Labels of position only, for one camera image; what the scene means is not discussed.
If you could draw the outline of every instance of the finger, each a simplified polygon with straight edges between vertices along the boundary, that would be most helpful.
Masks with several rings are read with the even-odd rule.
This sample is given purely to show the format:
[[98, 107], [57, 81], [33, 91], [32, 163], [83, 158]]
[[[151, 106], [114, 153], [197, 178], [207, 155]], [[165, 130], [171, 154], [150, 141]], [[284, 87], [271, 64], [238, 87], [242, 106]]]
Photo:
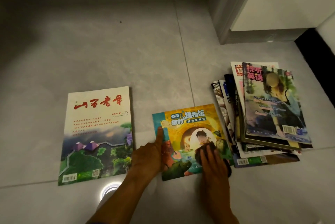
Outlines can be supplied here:
[[210, 174], [212, 172], [212, 170], [210, 169], [207, 158], [206, 158], [205, 153], [202, 149], [200, 150], [200, 158], [201, 158], [201, 164], [202, 164], [202, 169], [204, 171], [204, 174], [205, 175]]
[[208, 156], [208, 162], [210, 167], [212, 168], [213, 172], [218, 173], [217, 163], [214, 159], [214, 156], [212, 154], [212, 150], [210, 149], [210, 146], [207, 146], [207, 156]]
[[163, 138], [164, 138], [164, 132], [163, 128], [161, 126], [158, 127], [157, 129], [157, 136], [155, 140], [155, 145], [161, 149], [162, 143], [163, 143]]
[[220, 154], [219, 154], [219, 151], [217, 149], [214, 150], [214, 157], [215, 157], [219, 172], [223, 175], [227, 175], [228, 174], [228, 169], [227, 169], [226, 164], [224, 163], [224, 161], [220, 158]]

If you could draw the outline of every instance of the woman on cover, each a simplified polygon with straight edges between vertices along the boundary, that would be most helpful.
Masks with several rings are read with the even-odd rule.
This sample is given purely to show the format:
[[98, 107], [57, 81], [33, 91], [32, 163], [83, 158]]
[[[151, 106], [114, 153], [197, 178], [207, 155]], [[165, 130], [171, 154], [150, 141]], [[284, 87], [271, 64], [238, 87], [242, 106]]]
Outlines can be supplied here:
[[264, 97], [272, 101], [281, 101], [273, 108], [284, 109], [285, 111], [274, 109], [272, 112], [281, 116], [272, 116], [273, 123], [276, 127], [277, 135], [285, 137], [282, 125], [298, 127], [305, 130], [306, 125], [301, 112], [299, 102], [293, 94], [285, 88], [277, 73], [266, 71], [263, 74]]

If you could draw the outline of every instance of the purple pyramid illustration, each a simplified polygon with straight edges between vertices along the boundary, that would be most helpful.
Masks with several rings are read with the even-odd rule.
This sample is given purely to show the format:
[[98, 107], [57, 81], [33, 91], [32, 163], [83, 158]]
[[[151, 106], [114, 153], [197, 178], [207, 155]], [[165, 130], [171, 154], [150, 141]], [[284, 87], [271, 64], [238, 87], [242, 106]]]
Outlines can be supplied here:
[[94, 141], [91, 141], [86, 145], [85, 149], [89, 151], [93, 151], [97, 147], [98, 147], [98, 144]]
[[75, 150], [76, 152], [77, 151], [80, 151], [82, 148], [83, 148], [83, 144], [81, 142], [77, 142], [73, 147], [72, 147], [72, 150]]
[[127, 135], [127, 144], [128, 144], [128, 146], [131, 145], [132, 141], [133, 141], [133, 134], [131, 132], [129, 132], [128, 135]]

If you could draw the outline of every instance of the gray tile floor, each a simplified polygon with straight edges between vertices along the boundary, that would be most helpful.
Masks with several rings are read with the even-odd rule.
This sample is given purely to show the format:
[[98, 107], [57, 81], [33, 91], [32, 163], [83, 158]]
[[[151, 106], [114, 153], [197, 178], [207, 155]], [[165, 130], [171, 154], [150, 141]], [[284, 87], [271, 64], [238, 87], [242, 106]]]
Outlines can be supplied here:
[[[213, 103], [210, 83], [233, 60], [293, 72], [315, 147], [298, 163], [233, 170], [234, 213], [241, 223], [335, 222], [335, 108], [293, 42], [221, 46], [202, 0], [23, 0], [0, 44], [4, 223], [84, 223], [103, 187], [124, 178], [57, 187], [69, 92], [131, 86], [139, 147], [154, 139], [152, 113]], [[199, 178], [154, 179], [132, 223], [210, 223]]]

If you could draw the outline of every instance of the stack of magazines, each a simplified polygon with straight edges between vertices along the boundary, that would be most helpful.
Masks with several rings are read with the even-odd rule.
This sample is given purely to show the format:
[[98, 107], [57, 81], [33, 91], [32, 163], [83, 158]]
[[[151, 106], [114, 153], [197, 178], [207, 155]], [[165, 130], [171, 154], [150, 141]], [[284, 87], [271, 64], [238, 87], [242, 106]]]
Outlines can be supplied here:
[[236, 168], [299, 161], [313, 148], [293, 75], [277, 62], [231, 62], [212, 83]]

